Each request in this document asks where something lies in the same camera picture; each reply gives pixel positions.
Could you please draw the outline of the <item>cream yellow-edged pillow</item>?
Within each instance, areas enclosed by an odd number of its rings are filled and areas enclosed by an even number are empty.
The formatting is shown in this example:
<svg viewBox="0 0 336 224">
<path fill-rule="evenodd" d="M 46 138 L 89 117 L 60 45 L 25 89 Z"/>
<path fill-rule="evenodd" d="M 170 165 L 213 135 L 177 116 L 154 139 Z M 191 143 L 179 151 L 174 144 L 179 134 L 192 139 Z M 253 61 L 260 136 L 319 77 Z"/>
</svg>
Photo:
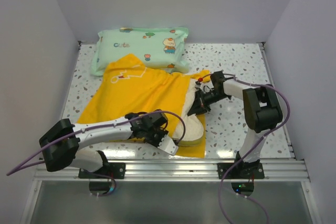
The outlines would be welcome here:
<svg viewBox="0 0 336 224">
<path fill-rule="evenodd" d="M 187 115 L 192 107 L 196 97 L 196 80 L 193 78 L 183 78 L 177 84 L 174 90 L 172 112 L 181 117 L 185 124 L 185 131 L 183 130 L 182 122 L 177 119 L 177 125 L 173 127 L 172 137 L 177 140 L 181 139 L 178 146 L 192 147 L 199 145 L 204 135 L 204 126 L 201 120 L 195 115 Z"/>
</svg>

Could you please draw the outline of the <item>yellow pillowcase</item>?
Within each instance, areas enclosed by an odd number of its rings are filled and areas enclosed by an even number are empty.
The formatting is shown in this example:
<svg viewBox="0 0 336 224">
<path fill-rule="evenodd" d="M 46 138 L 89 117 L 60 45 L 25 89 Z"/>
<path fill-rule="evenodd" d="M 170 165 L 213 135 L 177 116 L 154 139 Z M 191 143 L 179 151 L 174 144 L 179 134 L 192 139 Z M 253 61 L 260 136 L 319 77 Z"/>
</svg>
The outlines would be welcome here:
<svg viewBox="0 0 336 224">
<path fill-rule="evenodd" d="M 88 105 L 82 111 L 78 123 L 98 123 L 110 121 L 128 113 L 152 112 L 157 109 L 169 111 L 167 115 L 169 136 L 180 116 L 172 112 L 174 90 L 183 78 L 197 80 L 202 77 L 210 81 L 209 70 L 194 74 L 167 73 L 161 69 L 146 67 L 133 54 L 128 54 L 110 63 L 103 74 L 102 82 Z M 178 156 L 203 158 L 205 156 L 205 116 L 197 116 L 204 126 L 204 135 L 199 145 L 179 147 Z"/>
</svg>

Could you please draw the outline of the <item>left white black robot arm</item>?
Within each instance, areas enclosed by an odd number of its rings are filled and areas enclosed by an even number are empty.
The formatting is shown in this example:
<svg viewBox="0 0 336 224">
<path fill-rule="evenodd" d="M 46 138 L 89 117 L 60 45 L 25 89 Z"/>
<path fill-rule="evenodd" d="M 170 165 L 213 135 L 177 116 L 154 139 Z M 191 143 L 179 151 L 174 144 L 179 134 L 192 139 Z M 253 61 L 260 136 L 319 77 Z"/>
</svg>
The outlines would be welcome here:
<svg viewBox="0 0 336 224">
<path fill-rule="evenodd" d="M 168 122 L 161 111 L 129 113 L 121 118 L 92 123 L 72 124 L 69 119 L 58 121 L 39 140 L 43 158 L 49 172 L 57 172 L 68 166 L 85 169 L 97 178 L 109 172 L 107 158 L 101 151 L 89 151 L 90 145 L 124 141 L 132 138 L 174 155 L 177 147 L 168 131 L 162 126 Z"/>
</svg>

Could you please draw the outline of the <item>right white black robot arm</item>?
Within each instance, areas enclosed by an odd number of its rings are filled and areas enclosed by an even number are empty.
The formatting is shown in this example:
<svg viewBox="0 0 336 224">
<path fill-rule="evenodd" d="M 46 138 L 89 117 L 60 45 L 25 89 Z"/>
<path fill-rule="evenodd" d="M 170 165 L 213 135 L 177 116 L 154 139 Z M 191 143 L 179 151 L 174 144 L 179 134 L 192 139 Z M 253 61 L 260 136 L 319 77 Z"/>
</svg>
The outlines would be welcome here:
<svg viewBox="0 0 336 224">
<path fill-rule="evenodd" d="M 267 136 L 282 126 L 283 112 L 270 84 L 252 84 L 238 80 L 233 74 L 221 71 L 209 75 L 213 87 L 203 91 L 204 78 L 195 82 L 195 99 L 189 115 L 201 115 L 211 110 L 211 105 L 232 97 L 243 102 L 245 123 L 248 126 L 244 143 L 237 152 L 234 163 L 218 163 L 220 179 L 263 179 L 260 153 Z"/>
</svg>

